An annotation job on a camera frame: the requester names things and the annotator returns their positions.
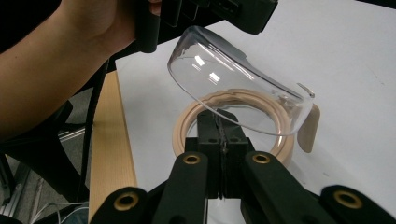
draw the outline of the hand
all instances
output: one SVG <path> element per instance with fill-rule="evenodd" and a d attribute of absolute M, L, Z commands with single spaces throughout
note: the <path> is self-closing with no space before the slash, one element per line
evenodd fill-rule
<path fill-rule="evenodd" d="M 63 0 L 56 13 L 78 41 L 95 41 L 112 55 L 132 43 L 135 0 Z"/>

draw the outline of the black mount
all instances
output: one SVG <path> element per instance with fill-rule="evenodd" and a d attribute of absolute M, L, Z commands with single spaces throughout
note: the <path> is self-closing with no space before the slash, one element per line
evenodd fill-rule
<path fill-rule="evenodd" d="M 354 189 L 330 186 L 320 196 L 304 189 L 276 157 L 256 151 L 240 126 L 208 110 L 198 115 L 197 128 L 165 182 L 150 192 L 116 190 L 91 224 L 202 224 L 207 200 L 218 197 L 241 199 L 244 220 L 252 224 L 396 223 Z"/>

